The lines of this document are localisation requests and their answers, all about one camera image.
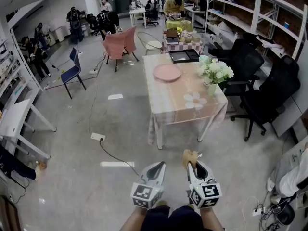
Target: blue chair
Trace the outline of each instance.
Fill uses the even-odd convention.
[[[80,62],[79,62],[79,58],[78,58],[78,52],[77,52],[77,50],[75,48],[72,49],[72,52],[69,55],[69,58],[74,62],[75,66],[70,68],[69,70],[67,70],[63,74],[61,74],[61,80],[62,80],[62,82],[65,85],[65,88],[66,88],[66,90],[68,92],[69,97],[72,99],[72,96],[69,93],[69,90],[68,90],[67,85],[66,85],[66,83],[68,81],[70,81],[71,79],[77,77],[85,90],[86,90],[86,87],[83,84],[83,82],[82,82],[82,80],[81,80],[81,78],[79,76],[79,73],[81,71],[81,67],[80,67]]]

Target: pink chair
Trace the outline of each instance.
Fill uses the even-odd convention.
[[[138,58],[135,56],[134,51],[136,50],[136,45],[134,41],[136,27],[130,28],[121,33],[109,34],[106,35],[106,39],[103,43],[103,46],[107,50],[108,59],[106,64],[109,62],[109,57],[111,59],[116,60],[115,62],[115,72],[117,71],[117,61],[118,59],[122,59],[123,56],[133,54],[136,58],[137,62],[139,62]]]

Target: desk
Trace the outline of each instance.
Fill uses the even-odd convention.
[[[205,14],[206,13],[206,11],[193,10],[191,7],[184,7],[184,9],[192,13],[192,29],[194,28],[194,26],[193,26],[193,24],[194,24],[194,14],[195,13]]]
[[[146,29],[146,17],[145,17],[145,8],[138,8],[135,10],[129,11],[131,26],[134,27],[135,24],[135,15],[142,13],[144,18],[144,28]]]
[[[180,27],[188,32],[192,32],[193,30],[192,23],[188,20],[182,20],[182,21],[166,20],[166,29],[177,28],[177,27]]]
[[[44,122],[52,131],[56,131],[57,129],[50,124],[50,122],[37,110],[36,107],[31,102],[31,99],[24,100],[22,102],[16,103],[12,105],[8,111],[5,113],[4,117],[0,121],[0,136],[3,136],[9,143],[13,144],[21,150],[22,152],[28,154],[28,152],[17,145],[13,139],[19,139],[25,145],[29,146],[35,152],[41,154],[43,157],[50,159],[50,155],[43,152],[41,149],[30,143],[23,136],[20,135],[21,128],[23,125],[28,127],[32,132],[34,129],[25,122],[25,118],[29,112],[32,110],[41,120]]]
[[[195,43],[185,43],[179,42],[176,45],[167,44],[166,35],[164,34],[164,40],[162,42],[162,52],[163,54],[168,53],[169,51],[183,51],[183,50],[195,50],[199,55],[203,55],[203,43],[202,41]]]
[[[201,141],[209,128],[223,121],[228,100],[218,85],[213,97],[207,94],[207,87],[196,72],[199,63],[176,64],[182,76],[175,82],[162,83],[154,78],[153,70],[160,64],[172,64],[169,54],[144,56],[143,60],[151,107],[149,144],[153,144],[156,135],[157,147],[163,148],[162,130],[167,124],[205,119],[198,137]]]

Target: gray concrete floor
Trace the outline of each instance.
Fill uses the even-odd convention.
[[[162,19],[158,27],[148,26],[147,30],[141,23],[138,21],[137,31],[162,38]],[[120,24],[123,29],[131,26],[129,18],[121,19]],[[101,41],[100,36],[90,36],[79,45],[83,52],[80,55],[83,79],[87,79],[88,71],[103,59]],[[105,149],[123,160],[135,162],[137,172],[154,162],[165,161],[163,199],[172,209],[188,203],[189,183],[181,163],[184,149],[202,152],[200,160],[212,168],[220,183],[223,196],[214,211],[227,231],[245,230],[241,209],[249,196],[263,202],[266,180],[280,159],[282,149],[293,147],[291,136],[277,138],[270,125],[262,136],[260,129],[254,126],[250,140],[244,142],[246,120],[231,122],[227,114],[220,127],[209,131],[201,143],[197,142],[197,134],[202,122],[187,122],[166,127],[163,150],[159,151],[156,144],[148,145],[150,106],[142,61],[145,49],[137,37],[135,43],[135,54],[140,62],[133,56],[125,56],[117,73],[114,73],[113,60],[109,65],[104,63],[97,78],[84,81],[87,90],[79,82],[68,85],[72,100],[64,86],[48,89],[38,97],[35,106],[57,131],[47,130],[37,117],[30,115],[29,124],[36,131],[33,134],[25,131],[25,136],[49,153],[51,159],[47,161],[46,171],[39,180],[30,182],[26,195],[18,203],[25,231],[116,231],[134,209],[129,195],[137,176],[126,167],[101,167],[101,161],[115,160],[88,134],[96,86],[90,133],[106,135]],[[64,63],[71,49],[72,46],[61,47],[53,55],[54,63]],[[72,63],[67,63],[60,70],[71,66]],[[50,71],[52,77],[42,82],[43,87],[61,84],[58,80],[61,72]],[[108,100],[113,94],[122,94],[124,98]],[[37,154],[20,156],[25,163],[41,159]],[[10,183],[10,191],[14,199],[23,194],[13,183]],[[259,217],[251,216],[256,205],[257,201],[251,198],[243,208],[249,231],[259,230]]]

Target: black backpack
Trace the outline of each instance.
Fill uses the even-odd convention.
[[[80,27],[79,16],[76,9],[71,10],[71,27],[78,29]]]

